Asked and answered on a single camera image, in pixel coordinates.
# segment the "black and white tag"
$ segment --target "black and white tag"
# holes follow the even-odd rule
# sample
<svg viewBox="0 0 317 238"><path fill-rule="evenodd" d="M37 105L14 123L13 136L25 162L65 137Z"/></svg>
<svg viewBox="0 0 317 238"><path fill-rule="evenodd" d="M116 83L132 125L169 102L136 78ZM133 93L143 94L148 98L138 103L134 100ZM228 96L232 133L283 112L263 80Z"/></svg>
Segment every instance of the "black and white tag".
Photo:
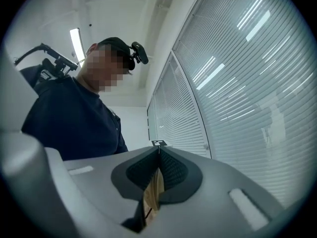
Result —
<svg viewBox="0 0 317 238"><path fill-rule="evenodd" d="M167 144L165 143L164 140L151 140L153 146L166 146Z"/></svg>

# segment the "window blind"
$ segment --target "window blind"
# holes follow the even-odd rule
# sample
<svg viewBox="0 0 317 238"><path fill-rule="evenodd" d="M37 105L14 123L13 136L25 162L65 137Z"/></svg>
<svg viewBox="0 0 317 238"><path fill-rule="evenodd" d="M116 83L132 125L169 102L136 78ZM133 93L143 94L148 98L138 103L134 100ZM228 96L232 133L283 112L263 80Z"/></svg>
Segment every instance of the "window blind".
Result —
<svg viewBox="0 0 317 238"><path fill-rule="evenodd" d="M157 139L157 129L155 125L155 113L154 113L154 104L153 98L149 104L148 108L148 125L149 125L149 138L150 140Z"/></svg>
<svg viewBox="0 0 317 238"><path fill-rule="evenodd" d="M207 137L179 66L172 55L154 93L158 139L174 148L210 158Z"/></svg>
<svg viewBox="0 0 317 238"><path fill-rule="evenodd" d="M202 0L173 50L212 154L285 207L316 173L316 42L290 0Z"/></svg>

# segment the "neck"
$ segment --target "neck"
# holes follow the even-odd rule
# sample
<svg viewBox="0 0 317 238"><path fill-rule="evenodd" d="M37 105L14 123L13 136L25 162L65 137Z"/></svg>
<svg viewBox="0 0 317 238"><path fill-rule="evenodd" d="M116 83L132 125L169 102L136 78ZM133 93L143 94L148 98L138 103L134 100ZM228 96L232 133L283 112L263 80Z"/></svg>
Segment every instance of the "neck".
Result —
<svg viewBox="0 0 317 238"><path fill-rule="evenodd" d="M81 84L83 87L85 87L87 90L93 92L93 93L96 93L98 94L99 93L99 90L95 90L93 87L91 87L88 83L88 81L85 79L85 77L83 77L82 74L79 74L77 77L76 77L77 81L79 84Z"/></svg>

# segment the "gray device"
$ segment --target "gray device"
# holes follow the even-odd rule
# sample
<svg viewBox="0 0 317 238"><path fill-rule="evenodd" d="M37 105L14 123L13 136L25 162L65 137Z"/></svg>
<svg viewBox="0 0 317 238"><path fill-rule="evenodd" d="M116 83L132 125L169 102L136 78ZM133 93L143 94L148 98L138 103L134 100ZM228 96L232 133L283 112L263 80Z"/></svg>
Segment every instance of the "gray device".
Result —
<svg viewBox="0 0 317 238"><path fill-rule="evenodd" d="M53 237L275 236L297 209L283 210L233 167L168 146L65 161L21 127L37 94L0 61L0 173L17 205ZM160 209L146 226L143 191L157 169Z"/></svg>

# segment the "ceiling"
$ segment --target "ceiling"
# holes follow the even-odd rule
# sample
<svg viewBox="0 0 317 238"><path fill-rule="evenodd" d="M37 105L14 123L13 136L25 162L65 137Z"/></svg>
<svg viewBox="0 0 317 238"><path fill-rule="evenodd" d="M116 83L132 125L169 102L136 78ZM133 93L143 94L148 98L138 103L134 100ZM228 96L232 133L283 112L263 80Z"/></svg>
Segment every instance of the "ceiling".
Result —
<svg viewBox="0 0 317 238"><path fill-rule="evenodd" d="M79 27L86 51L92 43L119 37L128 45L141 43L147 65L137 64L132 76L124 78L105 95L144 93L148 71L161 25L172 0L28 0L8 30L5 46L12 59L40 43L45 43L77 62L69 30ZM18 69L40 64L49 58L37 52L28 56Z"/></svg>

